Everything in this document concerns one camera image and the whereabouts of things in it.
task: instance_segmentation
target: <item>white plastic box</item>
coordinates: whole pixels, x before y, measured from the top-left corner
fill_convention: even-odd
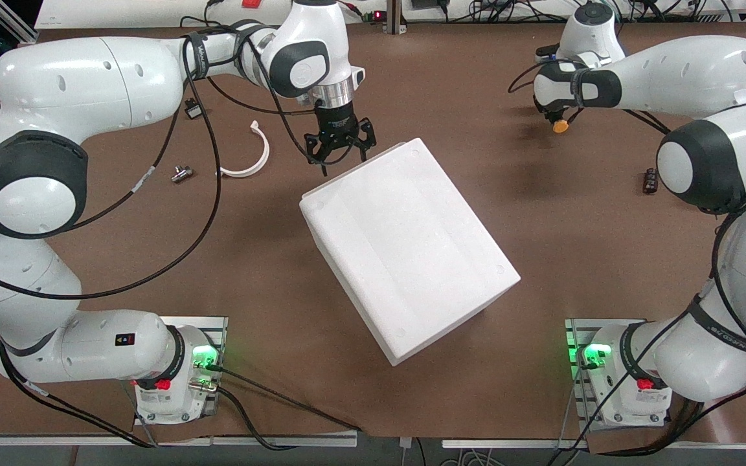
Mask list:
[[[300,206],[393,366],[520,281],[421,139],[313,189]]]

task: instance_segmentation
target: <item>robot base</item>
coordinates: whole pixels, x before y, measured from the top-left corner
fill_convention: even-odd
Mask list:
[[[212,352],[218,362],[217,351],[210,346],[209,337],[196,327],[180,326],[178,332],[186,343],[183,365],[172,379],[169,389],[143,390],[134,387],[137,394],[137,412],[150,424],[183,424],[194,421],[203,414],[213,373],[198,368],[198,357]]]
[[[576,345],[576,362],[586,368],[579,369],[589,378],[583,383],[582,416],[596,410],[598,404],[609,395],[616,383],[627,373],[620,353],[620,339],[630,321],[609,319],[572,319],[567,321],[569,345]],[[672,389],[640,389],[637,381],[627,376],[627,380],[610,396],[599,411],[591,430],[624,427],[663,427],[666,411],[672,401]]]

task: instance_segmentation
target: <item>white curved hook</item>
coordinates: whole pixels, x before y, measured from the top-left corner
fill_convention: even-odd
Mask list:
[[[264,167],[267,160],[269,159],[269,141],[267,141],[267,137],[264,135],[264,132],[258,128],[258,121],[252,121],[252,124],[249,125],[249,129],[252,129],[252,132],[255,133],[255,135],[261,136],[261,139],[264,141],[264,153],[261,154],[261,158],[258,159],[258,162],[255,162],[255,165],[252,165],[252,167],[249,167],[245,170],[239,170],[237,172],[234,172],[232,170],[227,170],[223,167],[220,168],[220,172],[224,175],[235,177],[235,178],[245,178],[251,175],[254,175]]]

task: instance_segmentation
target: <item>table surface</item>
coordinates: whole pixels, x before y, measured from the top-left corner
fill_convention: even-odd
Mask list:
[[[560,25],[422,25],[386,36],[349,28],[350,59],[367,68],[356,113],[379,140],[373,154],[421,138],[522,276],[521,283],[448,336],[391,368],[317,251],[299,210],[302,194],[324,182],[307,165],[275,115],[255,114],[198,83],[226,168],[252,165],[260,139],[272,154],[246,179],[225,179],[209,236],[183,263],[130,292],[86,301],[81,309],[142,309],[160,315],[229,316],[225,365],[373,436],[554,439],[571,386],[566,318],[678,315],[710,269],[716,218],[661,191],[640,193],[654,166],[659,133],[610,109],[589,109],[555,135],[530,92],[506,94]],[[73,35],[177,36],[178,30],[77,30]],[[627,25],[626,50],[697,34],[746,38],[746,24]],[[266,91],[220,77],[251,104],[271,108]],[[686,118],[660,115],[671,127]],[[316,132],[311,116],[293,130]],[[162,144],[168,122],[89,139],[86,215],[136,183]],[[198,172],[180,185],[172,167]],[[356,153],[331,170],[358,164]],[[85,292],[136,280],[168,263],[199,232],[214,197],[214,162],[201,120],[183,113],[161,167],[137,195],[90,227],[50,240]],[[68,401],[130,427],[132,407],[116,381],[48,386]],[[266,434],[336,427],[308,413],[236,388]],[[0,434],[91,432],[88,425],[34,404],[0,377]],[[216,416],[157,428],[162,440],[243,434],[228,403]],[[568,436],[577,436],[569,425]],[[640,445],[658,430],[593,434],[606,449]],[[746,443],[746,397],[702,421],[689,440]]]

